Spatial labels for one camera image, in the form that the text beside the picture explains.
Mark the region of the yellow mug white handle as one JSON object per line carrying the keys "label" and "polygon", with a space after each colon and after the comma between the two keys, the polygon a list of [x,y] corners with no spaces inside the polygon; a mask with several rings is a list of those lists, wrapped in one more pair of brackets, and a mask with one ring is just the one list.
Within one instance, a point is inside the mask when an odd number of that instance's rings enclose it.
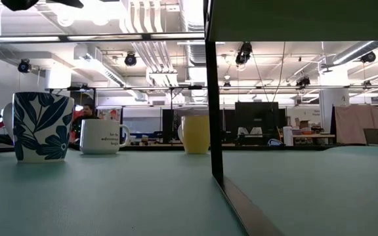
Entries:
{"label": "yellow mug white handle", "polygon": [[178,137],[187,154],[206,154],[210,147],[209,116],[182,116]]}

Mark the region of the white mug with text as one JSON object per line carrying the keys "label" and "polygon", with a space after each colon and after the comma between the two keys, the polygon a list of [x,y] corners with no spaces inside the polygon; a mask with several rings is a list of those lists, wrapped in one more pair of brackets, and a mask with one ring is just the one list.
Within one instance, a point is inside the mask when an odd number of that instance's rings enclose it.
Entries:
{"label": "white mug with text", "polygon": [[114,120],[82,120],[79,149],[83,154],[116,154],[130,143],[130,130]]}

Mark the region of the blue floral white mug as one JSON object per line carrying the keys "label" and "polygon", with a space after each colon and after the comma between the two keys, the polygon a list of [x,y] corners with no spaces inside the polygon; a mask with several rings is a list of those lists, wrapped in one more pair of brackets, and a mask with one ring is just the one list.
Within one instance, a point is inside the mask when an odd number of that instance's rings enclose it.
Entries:
{"label": "blue floral white mug", "polygon": [[12,95],[12,141],[19,163],[54,163],[66,157],[74,99],[46,92]]}

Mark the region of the colourful poster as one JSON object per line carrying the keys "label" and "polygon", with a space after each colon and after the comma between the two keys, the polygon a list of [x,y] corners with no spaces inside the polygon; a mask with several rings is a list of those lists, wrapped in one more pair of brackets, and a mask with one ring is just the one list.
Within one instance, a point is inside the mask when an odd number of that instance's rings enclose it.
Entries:
{"label": "colourful poster", "polygon": [[99,109],[97,112],[97,117],[102,120],[113,120],[120,122],[121,121],[121,108],[114,108],[114,109]]}

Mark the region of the white cylinder roll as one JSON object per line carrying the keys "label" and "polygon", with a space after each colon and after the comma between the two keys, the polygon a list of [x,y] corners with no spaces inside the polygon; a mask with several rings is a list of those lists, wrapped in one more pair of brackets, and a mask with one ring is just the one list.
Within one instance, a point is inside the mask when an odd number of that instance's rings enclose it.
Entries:
{"label": "white cylinder roll", "polygon": [[283,142],[286,146],[293,146],[294,141],[293,141],[293,128],[286,126],[283,127]]}

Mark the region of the person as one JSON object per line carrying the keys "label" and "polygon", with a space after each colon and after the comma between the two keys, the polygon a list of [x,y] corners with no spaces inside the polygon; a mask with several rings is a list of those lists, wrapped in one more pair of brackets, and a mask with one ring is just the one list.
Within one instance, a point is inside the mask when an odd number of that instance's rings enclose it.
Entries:
{"label": "person", "polygon": [[98,119],[98,117],[94,113],[94,107],[92,104],[84,104],[81,111],[82,114],[76,117],[72,123],[73,138],[70,141],[71,144],[79,143],[81,137],[81,125],[83,120]]}

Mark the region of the green table mat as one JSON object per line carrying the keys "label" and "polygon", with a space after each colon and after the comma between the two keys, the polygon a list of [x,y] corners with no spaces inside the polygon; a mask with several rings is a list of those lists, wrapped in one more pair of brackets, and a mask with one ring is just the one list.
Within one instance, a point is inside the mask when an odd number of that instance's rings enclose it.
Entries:
{"label": "green table mat", "polygon": [[378,236],[378,147],[0,153],[0,236]]}

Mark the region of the wooden workbench with clutter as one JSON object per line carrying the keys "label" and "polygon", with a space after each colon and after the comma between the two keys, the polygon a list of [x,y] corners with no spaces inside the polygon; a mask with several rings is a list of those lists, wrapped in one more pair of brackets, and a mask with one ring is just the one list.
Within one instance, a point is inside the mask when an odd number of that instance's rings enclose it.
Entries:
{"label": "wooden workbench with clutter", "polygon": [[326,132],[319,123],[295,119],[293,142],[296,146],[326,146],[335,143],[335,135]]}

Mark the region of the grey office chair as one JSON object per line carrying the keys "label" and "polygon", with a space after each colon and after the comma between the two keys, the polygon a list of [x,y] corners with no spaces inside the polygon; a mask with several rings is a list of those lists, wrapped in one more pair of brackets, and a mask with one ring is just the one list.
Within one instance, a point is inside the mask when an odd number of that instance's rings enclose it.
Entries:
{"label": "grey office chair", "polygon": [[378,129],[364,128],[364,136],[368,146],[378,146]]}

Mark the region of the black ceiling rail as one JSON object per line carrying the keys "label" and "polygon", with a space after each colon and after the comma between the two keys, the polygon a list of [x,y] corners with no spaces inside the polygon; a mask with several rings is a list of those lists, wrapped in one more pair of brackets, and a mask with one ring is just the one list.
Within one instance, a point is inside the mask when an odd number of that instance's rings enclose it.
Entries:
{"label": "black ceiling rail", "polygon": [[[192,85],[185,87],[68,87],[68,88],[46,88],[45,91],[120,91],[120,90],[205,90],[207,86]],[[321,89],[378,89],[378,85],[307,85],[307,86],[236,86],[236,87],[219,87],[224,90],[321,90]]]}

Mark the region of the black table frame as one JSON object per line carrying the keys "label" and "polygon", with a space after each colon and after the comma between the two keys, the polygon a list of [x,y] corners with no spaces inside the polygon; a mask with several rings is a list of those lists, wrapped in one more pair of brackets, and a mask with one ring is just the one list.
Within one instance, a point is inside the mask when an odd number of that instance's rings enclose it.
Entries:
{"label": "black table frame", "polygon": [[[333,146],[222,146],[223,151],[323,151]],[[127,146],[121,151],[183,151],[182,146]],[[0,147],[0,153],[14,151],[13,147]]]}

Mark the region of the grey ribbed duct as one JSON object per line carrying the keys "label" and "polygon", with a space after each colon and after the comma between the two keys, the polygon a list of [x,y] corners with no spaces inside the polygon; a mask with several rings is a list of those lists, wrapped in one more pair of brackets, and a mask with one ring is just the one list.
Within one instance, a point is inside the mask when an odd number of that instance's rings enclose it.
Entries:
{"label": "grey ribbed duct", "polygon": [[[185,31],[195,32],[205,30],[203,15],[203,0],[179,0],[182,14],[182,25]],[[204,41],[201,44],[189,45],[186,47],[189,62],[194,66],[204,66],[205,46]]]}

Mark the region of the black overhead frame bar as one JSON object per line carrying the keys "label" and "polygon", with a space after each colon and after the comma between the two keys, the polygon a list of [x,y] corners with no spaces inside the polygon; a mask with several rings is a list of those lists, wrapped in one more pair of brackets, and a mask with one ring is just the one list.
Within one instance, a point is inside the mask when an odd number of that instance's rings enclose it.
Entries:
{"label": "black overhead frame bar", "polygon": [[190,41],[204,40],[203,32],[173,32],[173,33],[121,33],[93,35],[23,35],[0,36],[0,43],[92,43],[92,42],[122,42],[122,41]]}

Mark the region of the white air duct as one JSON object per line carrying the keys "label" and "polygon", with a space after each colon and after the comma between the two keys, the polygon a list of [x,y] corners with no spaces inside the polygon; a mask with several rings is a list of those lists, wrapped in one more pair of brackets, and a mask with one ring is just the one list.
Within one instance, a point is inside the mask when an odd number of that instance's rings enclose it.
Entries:
{"label": "white air duct", "polygon": [[83,43],[78,44],[74,47],[73,55],[75,60],[79,60],[80,68],[97,72],[111,81],[115,86],[126,86],[123,77],[103,62],[103,53],[97,46],[90,46]]}

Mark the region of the grey round duct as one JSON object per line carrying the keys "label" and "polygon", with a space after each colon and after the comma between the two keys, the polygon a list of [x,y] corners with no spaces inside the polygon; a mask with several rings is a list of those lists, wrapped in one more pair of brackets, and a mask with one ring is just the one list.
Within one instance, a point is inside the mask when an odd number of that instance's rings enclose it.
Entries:
{"label": "grey round duct", "polygon": [[347,62],[361,62],[360,58],[363,55],[374,51],[375,49],[378,49],[378,41],[360,41],[355,45],[347,48],[345,51],[334,56],[330,63],[322,64],[320,68],[325,69],[325,73],[330,72],[330,68],[343,65]]}

